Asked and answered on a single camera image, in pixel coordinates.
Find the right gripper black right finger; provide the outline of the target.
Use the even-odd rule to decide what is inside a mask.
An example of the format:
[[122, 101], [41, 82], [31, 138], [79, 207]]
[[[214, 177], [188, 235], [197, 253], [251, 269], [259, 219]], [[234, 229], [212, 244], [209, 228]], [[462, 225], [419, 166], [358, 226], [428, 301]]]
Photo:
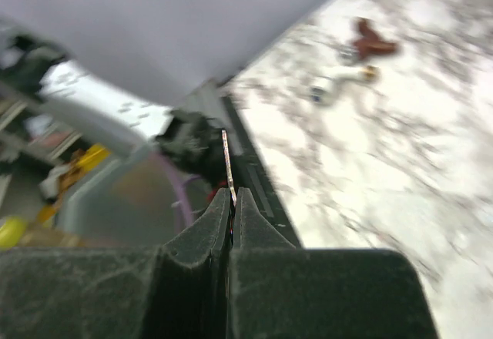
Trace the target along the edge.
[[238, 192], [230, 252], [232, 338], [435, 338], [416, 270], [386, 249], [291, 245]]

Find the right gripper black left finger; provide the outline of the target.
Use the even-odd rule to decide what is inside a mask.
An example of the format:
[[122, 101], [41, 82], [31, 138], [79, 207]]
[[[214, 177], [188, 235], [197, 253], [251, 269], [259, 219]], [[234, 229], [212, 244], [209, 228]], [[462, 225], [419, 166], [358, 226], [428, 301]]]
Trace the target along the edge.
[[170, 242], [150, 247], [15, 248], [1, 255], [3, 338], [198, 338], [230, 193]]

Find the silver keys of long padlock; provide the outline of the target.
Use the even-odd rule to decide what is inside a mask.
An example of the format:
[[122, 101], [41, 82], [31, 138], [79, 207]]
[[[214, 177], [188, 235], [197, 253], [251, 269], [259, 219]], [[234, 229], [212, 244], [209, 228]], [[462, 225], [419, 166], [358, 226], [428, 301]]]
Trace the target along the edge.
[[228, 136], [227, 136], [227, 132], [225, 129], [222, 129], [221, 136], [222, 136], [222, 141], [223, 141], [223, 154], [224, 154], [225, 165], [226, 165], [227, 183], [228, 183], [228, 187], [230, 189], [230, 195], [231, 195], [232, 203], [234, 206], [236, 206], [236, 191], [235, 191], [234, 182], [233, 182], [233, 174], [232, 174], [231, 160], [230, 160], [230, 151], [229, 151], [229, 145], [228, 145]]

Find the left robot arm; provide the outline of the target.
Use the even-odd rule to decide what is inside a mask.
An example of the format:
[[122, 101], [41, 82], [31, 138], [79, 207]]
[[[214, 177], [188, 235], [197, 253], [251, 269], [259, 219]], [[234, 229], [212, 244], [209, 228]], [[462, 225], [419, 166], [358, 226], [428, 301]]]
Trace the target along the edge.
[[109, 149], [117, 142], [145, 143], [211, 186], [226, 183], [222, 127], [199, 112], [161, 106], [100, 79], [52, 42], [3, 32], [1, 87]]

